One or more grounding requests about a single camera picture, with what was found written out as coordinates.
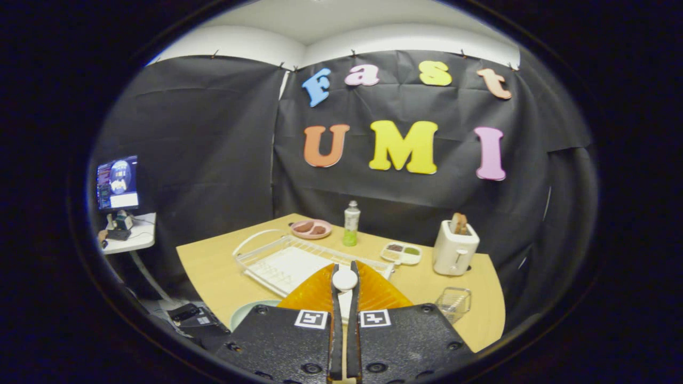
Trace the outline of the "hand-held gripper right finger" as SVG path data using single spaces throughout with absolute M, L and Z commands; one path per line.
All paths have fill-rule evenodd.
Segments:
M 413 304 L 364 262 L 352 262 L 351 270 L 358 282 L 348 320 L 349 377 L 359 383 L 427 381 L 473 359 L 435 304 Z

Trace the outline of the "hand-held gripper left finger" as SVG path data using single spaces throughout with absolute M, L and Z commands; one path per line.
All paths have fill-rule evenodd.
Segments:
M 256 305 L 218 348 L 217 358 L 276 383 L 331 383 L 342 377 L 342 317 L 329 264 L 276 306 Z

